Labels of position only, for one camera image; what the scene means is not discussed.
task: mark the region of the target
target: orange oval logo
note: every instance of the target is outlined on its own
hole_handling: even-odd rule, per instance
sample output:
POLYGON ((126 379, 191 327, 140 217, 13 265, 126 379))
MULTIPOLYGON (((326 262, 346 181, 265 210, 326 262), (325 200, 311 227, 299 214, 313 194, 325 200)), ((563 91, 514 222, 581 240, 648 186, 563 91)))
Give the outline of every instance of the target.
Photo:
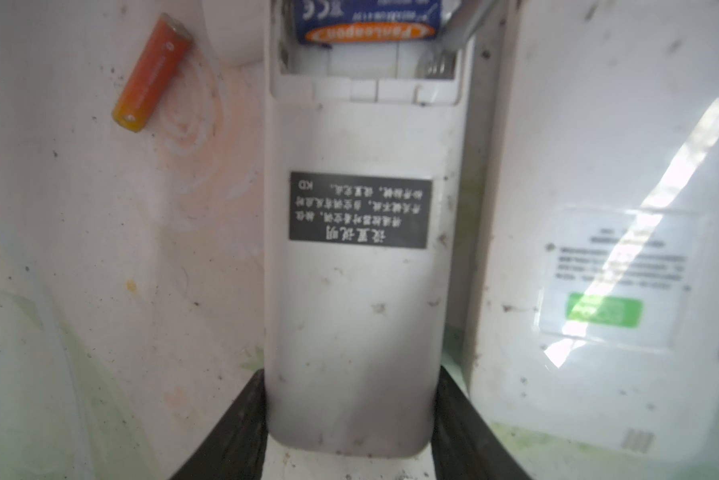
POLYGON ((365 22, 315 28, 306 34, 309 42, 398 42, 432 36, 436 30, 422 23, 365 22))

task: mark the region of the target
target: battery label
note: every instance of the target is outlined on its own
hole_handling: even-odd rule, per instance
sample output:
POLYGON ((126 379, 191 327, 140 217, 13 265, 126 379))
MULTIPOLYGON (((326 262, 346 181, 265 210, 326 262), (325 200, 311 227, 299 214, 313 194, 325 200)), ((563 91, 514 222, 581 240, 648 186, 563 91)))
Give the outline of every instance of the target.
POLYGON ((290 239, 426 248, 431 180, 290 175, 290 239))
POLYGON ((294 0, 294 17, 301 43, 434 38, 441 0, 294 0))

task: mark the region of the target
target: blue battery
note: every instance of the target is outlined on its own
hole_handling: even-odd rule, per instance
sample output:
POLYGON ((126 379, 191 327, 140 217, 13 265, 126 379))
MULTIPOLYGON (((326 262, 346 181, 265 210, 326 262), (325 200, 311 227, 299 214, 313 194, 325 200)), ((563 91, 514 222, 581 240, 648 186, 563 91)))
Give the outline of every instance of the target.
POLYGON ((301 43, 398 42, 434 38, 441 0, 293 0, 301 43))

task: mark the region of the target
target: white sticker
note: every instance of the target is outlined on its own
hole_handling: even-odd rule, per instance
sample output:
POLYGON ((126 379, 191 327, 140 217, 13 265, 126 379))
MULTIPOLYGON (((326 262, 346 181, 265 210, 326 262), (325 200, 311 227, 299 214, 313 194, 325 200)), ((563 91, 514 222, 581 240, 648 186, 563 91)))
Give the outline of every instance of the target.
POLYGON ((563 210, 546 245, 538 326, 545 332, 665 349, 691 290, 693 214, 563 210))

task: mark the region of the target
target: battery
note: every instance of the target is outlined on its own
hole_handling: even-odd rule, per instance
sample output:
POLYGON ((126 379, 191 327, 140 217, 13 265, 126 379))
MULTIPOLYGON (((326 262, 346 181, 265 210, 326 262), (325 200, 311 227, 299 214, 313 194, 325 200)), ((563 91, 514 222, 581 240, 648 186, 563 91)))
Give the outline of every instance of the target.
POLYGON ((130 131, 143 129, 191 46, 192 34, 170 15, 160 14, 112 118, 130 131))
POLYGON ((398 42, 434 38, 441 0, 293 0, 300 43, 398 42))

